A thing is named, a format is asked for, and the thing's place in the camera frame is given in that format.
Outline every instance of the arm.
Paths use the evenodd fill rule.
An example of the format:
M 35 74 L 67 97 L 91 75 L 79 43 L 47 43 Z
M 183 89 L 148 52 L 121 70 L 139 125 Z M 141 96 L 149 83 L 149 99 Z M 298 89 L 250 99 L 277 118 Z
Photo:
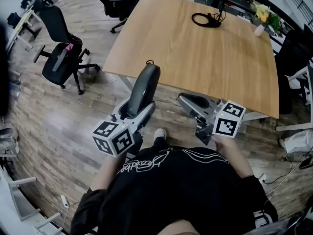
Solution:
M 222 136 L 213 136 L 216 143 L 216 150 L 223 155 L 235 169 L 241 178 L 253 176 L 253 171 L 247 159 L 241 154 L 234 139 Z
M 95 176 L 93 182 L 91 183 L 90 189 L 105 189 L 109 188 L 109 185 L 115 178 L 119 169 L 123 166 L 125 162 L 126 154 L 121 155 L 119 158 L 114 158 L 111 156 L 107 156 Z
M 98 214 L 107 189 L 125 161 L 125 156 L 119 158 L 107 156 L 85 193 L 72 219 L 70 235 L 84 235 L 97 226 Z
M 246 191 L 247 202 L 254 212 L 256 227 L 266 223 L 277 221 L 277 211 L 268 200 L 259 180 L 254 177 L 251 166 L 247 159 L 241 154 L 234 139 L 222 136 L 213 136 L 212 140 L 216 143 L 216 150 L 223 155 L 242 178 L 242 185 Z M 263 213 L 267 213 L 271 220 L 263 218 Z

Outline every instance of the black cable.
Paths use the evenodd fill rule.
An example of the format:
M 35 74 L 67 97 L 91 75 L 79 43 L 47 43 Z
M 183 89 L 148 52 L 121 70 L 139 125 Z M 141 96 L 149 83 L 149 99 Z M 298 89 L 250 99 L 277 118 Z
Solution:
M 274 182 L 276 182 L 278 179 L 280 179 L 280 178 L 282 178 L 282 177 L 285 177 L 285 176 L 287 176 L 289 173 L 291 173 L 292 168 L 293 168 L 293 164 L 292 164 L 292 161 L 287 160 L 286 158 L 287 158 L 287 157 L 284 157 L 284 160 L 286 160 L 286 161 L 288 161 L 288 162 L 290 162 L 290 163 L 291 163 L 291 168 L 290 168 L 290 171 L 289 171 L 287 174 L 285 174 L 285 175 L 283 175 L 283 176 L 280 176 L 280 177 L 276 178 L 276 179 L 275 179 L 274 181 L 272 181 L 272 182 L 268 182 L 268 183 L 266 183 L 266 182 L 265 182 L 265 180 L 263 180 L 263 183 L 264 183 L 264 184 L 266 184 L 266 185 L 271 185 L 271 184 L 273 184 Z
M 211 14 L 211 13 L 208 13 L 208 14 L 204 14 L 204 13 L 194 13 L 192 14 L 191 16 L 191 20 L 198 26 L 201 26 L 201 27 L 206 27 L 206 28 L 217 28 L 221 25 L 221 23 L 224 21 L 224 19 L 226 18 L 226 12 L 224 11 L 225 13 L 225 16 L 222 17 L 222 13 L 215 13 L 215 14 Z M 202 16 L 204 18 L 207 19 L 207 23 L 199 23 L 195 20 L 195 17 L 196 16 Z
M 303 156 L 309 156 L 309 157 L 311 157 L 311 158 L 313 159 L 313 157 L 312 157 L 311 155 L 309 155 L 309 153 L 312 151 L 312 149 L 313 149 L 313 146 L 312 146 L 311 149 L 310 149 L 306 154 L 304 154 Z M 263 182 L 264 184 L 266 184 L 266 185 L 271 185 L 271 184 L 273 184 L 274 182 L 276 182 L 278 179 L 280 179 L 280 178 L 282 178 L 282 177 L 285 177 L 285 176 L 287 176 L 289 173 L 291 173 L 292 168 L 293 168 L 292 162 L 297 162 L 297 163 L 302 162 L 302 161 L 291 161 L 291 160 L 287 160 L 287 158 L 289 158 L 289 157 L 285 156 L 285 157 L 284 157 L 284 161 L 288 161 L 288 162 L 291 163 L 290 171 L 289 171 L 287 174 L 276 178 L 276 179 L 275 179 L 274 181 L 272 181 L 272 182 L 266 183 L 265 180 L 263 180 L 262 182 Z

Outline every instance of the table leg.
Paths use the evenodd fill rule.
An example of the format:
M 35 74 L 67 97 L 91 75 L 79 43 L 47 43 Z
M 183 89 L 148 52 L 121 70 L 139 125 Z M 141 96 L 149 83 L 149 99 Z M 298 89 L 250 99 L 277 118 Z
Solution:
M 33 26 L 29 21 L 26 21 L 26 23 L 29 25 L 29 27 Z
M 33 10 L 31 10 L 31 14 L 32 14 L 38 21 L 42 22 L 41 18 L 38 17 L 37 14 L 36 14 Z
M 127 79 L 127 77 L 122 76 L 122 75 L 117 75 L 117 78 L 123 82 L 123 84 L 125 85 L 126 90 L 129 93 L 132 93 L 133 90 L 133 85 L 130 83 L 130 81 Z
M 254 119 L 259 119 L 259 118 L 268 118 L 268 116 L 261 114 L 259 112 L 249 112 L 244 115 L 243 121 L 249 121 L 249 120 L 254 120 Z
M 28 42 L 25 41 L 24 38 L 22 38 L 20 35 L 16 35 L 16 37 L 21 41 L 23 42 L 23 44 L 25 44 L 28 48 L 33 48 L 33 46 L 31 46 Z

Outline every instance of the cable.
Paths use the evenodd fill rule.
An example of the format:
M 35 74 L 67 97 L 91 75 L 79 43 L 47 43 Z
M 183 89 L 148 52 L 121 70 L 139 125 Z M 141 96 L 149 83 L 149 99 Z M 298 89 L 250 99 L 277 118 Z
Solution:
M 292 161 L 287 160 L 286 158 L 287 158 L 287 157 L 284 157 L 284 160 L 286 160 L 286 161 L 288 161 L 288 162 L 290 162 L 290 163 L 291 163 L 291 168 L 290 168 L 290 171 L 289 171 L 287 174 L 285 174 L 285 175 L 283 175 L 283 176 L 280 176 L 280 177 L 276 178 L 276 179 L 275 179 L 274 181 L 272 181 L 272 182 L 268 182 L 268 183 L 266 183 L 266 182 L 265 182 L 265 180 L 263 180 L 263 183 L 264 183 L 264 184 L 266 184 L 266 185 L 271 185 L 271 184 L 273 184 L 274 182 L 276 182 L 278 179 L 280 179 L 280 178 L 282 178 L 282 177 L 285 177 L 285 176 L 287 176 L 289 173 L 291 173 L 292 168 L 293 168 L 293 164 L 292 164 Z
M 312 156 L 309 155 L 309 153 L 312 151 L 312 149 L 313 149 L 313 146 L 312 146 L 311 149 L 310 149 L 305 155 L 303 155 L 303 156 L 310 156 L 310 157 L 312 158 Z M 299 166 L 305 159 L 303 159 L 302 161 L 300 161 L 300 162 L 297 164 L 297 166 L 296 166 L 293 170 L 292 170 L 292 161 L 287 160 L 287 157 L 284 157 L 284 160 L 286 160 L 286 161 L 288 161 L 288 162 L 291 162 L 291 169 L 290 169 L 290 171 L 289 171 L 286 175 L 284 175 L 284 176 L 286 176 L 286 177 L 279 183 L 279 185 L 278 185 L 274 190 L 271 190 L 270 192 L 265 193 L 266 195 L 272 193 L 272 192 L 275 191 L 278 187 L 280 187 L 280 185 L 288 178 L 288 176 L 289 176 L 294 170 L 296 170 L 296 169 L 298 168 L 298 166 Z M 265 181 L 263 180 L 263 183 L 265 183 L 266 185 L 270 185 L 270 184 L 274 183 L 276 180 L 278 180 L 278 179 L 280 179 L 280 178 L 282 178 L 282 177 L 284 177 L 284 176 L 280 176 L 279 178 L 275 179 L 274 181 L 272 181 L 272 182 L 270 182 L 270 183 L 265 183 Z
M 199 25 L 201 27 L 206 27 L 206 28 L 217 28 L 221 25 L 221 23 L 224 21 L 224 19 L 226 18 L 226 12 L 224 11 L 225 13 L 225 16 L 222 17 L 222 13 L 215 13 L 215 14 L 203 14 L 203 13 L 194 13 L 192 14 L 191 16 L 191 20 L 196 24 L 196 25 Z M 207 23 L 199 23 L 195 20 L 195 17 L 196 16 L 202 16 L 204 18 L 207 19 Z
M 296 166 L 290 173 L 287 174 L 287 176 L 282 180 L 282 182 L 279 183 L 279 185 L 278 185 L 274 190 L 271 190 L 270 192 L 265 193 L 265 194 L 268 195 L 268 194 L 272 193 L 273 191 L 275 191 L 278 187 L 280 187 L 280 185 L 285 181 L 285 179 L 288 178 L 288 176 L 289 176 L 294 170 L 296 170 L 299 165 L 300 165 L 300 163 L 298 163 L 297 166 Z
M 68 214 L 68 209 L 70 208 L 70 207 L 72 207 L 73 205 L 76 205 L 76 204 L 78 204 L 80 201 L 78 201 L 78 202 L 75 202 L 74 204 L 72 204 L 72 205 L 70 205 L 70 206 L 68 206 L 68 208 L 67 208 L 67 213 L 65 214 L 65 217 L 64 217 L 64 220 L 63 220 L 63 228 L 65 227 L 65 219 L 67 218 L 67 214 Z

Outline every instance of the desk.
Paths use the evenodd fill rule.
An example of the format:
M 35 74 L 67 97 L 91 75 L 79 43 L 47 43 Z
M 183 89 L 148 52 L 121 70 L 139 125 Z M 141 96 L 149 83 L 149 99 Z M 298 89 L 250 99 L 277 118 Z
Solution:
M 185 0 L 140 0 L 103 67 L 137 78 L 147 60 L 161 68 L 159 83 L 232 100 L 266 116 L 279 117 L 278 79 L 269 39 L 256 26 L 226 14 L 219 28 L 191 21 L 215 8 Z
M 20 35 L 20 31 L 23 28 L 24 23 L 29 23 L 28 19 L 30 18 L 31 15 L 33 15 L 33 10 L 28 10 L 21 18 L 21 20 L 19 21 L 18 25 L 15 27 L 15 29 L 13 30 L 12 34 L 9 37 L 9 41 L 6 44 L 5 50 L 9 51 L 9 49 L 11 48 L 13 42 L 15 41 L 15 38 L 19 39 L 20 41 L 22 41 L 24 43 L 24 45 L 26 45 L 26 47 L 28 48 L 33 48 L 32 45 L 30 45 L 26 40 L 24 40 Z

